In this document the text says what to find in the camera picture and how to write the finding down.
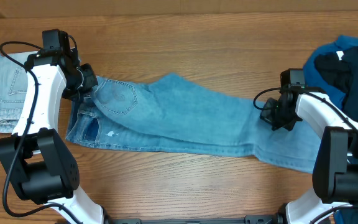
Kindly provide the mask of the long blue denim jeans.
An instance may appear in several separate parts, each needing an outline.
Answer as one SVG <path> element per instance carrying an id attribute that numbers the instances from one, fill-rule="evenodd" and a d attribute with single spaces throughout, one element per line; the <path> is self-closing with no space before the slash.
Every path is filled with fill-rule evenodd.
<path id="1" fill-rule="evenodd" d="M 306 122 L 273 130 L 259 106 L 171 73 L 151 83 L 99 77 L 71 106 L 66 139 L 84 147 L 212 156 L 255 156 L 310 173 L 320 140 Z"/>

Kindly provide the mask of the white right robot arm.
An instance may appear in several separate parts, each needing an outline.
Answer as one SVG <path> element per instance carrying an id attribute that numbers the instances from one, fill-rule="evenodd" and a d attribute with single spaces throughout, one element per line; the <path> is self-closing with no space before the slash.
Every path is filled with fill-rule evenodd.
<path id="1" fill-rule="evenodd" d="M 358 123 L 346 116 L 316 87 L 281 87 L 278 100 L 260 108 L 260 118 L 274 130 L 292 130 L 306 121 L 321 143 L 313 186 L 284 204 L 271 223 L 318 223 L 338 210 L 358 209 Z"/>

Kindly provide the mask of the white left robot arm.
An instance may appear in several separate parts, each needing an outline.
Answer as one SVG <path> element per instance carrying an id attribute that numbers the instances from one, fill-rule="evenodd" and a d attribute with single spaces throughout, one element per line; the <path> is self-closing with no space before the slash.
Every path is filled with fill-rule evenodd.
<path id="1" fill-rule="evenodd" d="M 78 164 L 57 131 L 60 100 L 96 86 L 93 69 L 59 50 L 40 50 L 21 66 L 28 81 L 24 107 L 12 135 L 0 139 L 6 213 L 26 217 L 52 208 L 68 223 L 109 223 L 80 187 Z"/>

